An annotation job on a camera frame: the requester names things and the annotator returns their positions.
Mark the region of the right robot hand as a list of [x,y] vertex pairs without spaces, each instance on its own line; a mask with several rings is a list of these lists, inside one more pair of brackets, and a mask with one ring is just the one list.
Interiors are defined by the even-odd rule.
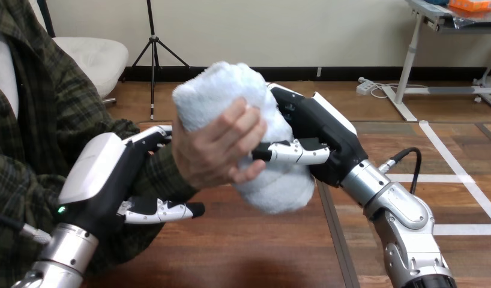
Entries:
[[262,142],[250,158],[307,166],[317,180],[345,187],[350,173],[368,158],[350,121],[317,92],[308,98],[275,83],[268,84],[267,90],[294,138]]

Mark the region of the person's hand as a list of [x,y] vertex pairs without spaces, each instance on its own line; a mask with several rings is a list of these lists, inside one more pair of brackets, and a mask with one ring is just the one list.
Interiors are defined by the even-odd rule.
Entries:
[[260,144],[267,124],[258,108],[242,98],[197,131],[172,123],[172,153],[181,176],[196,190],[254,180],[265,168],[256,160],[245,169],[238,163]]

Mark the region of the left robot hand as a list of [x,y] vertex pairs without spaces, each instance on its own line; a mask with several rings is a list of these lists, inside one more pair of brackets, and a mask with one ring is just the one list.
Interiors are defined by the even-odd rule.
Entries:
[[126,139],[103,133],[90,140],[59,194],[57,229],[88,232],[102,240],[125,224],[150,225],[202,216],[205,206],[201,202],[130,194],[149,153],[169,143],[171,134],[171,126],[155,125]]

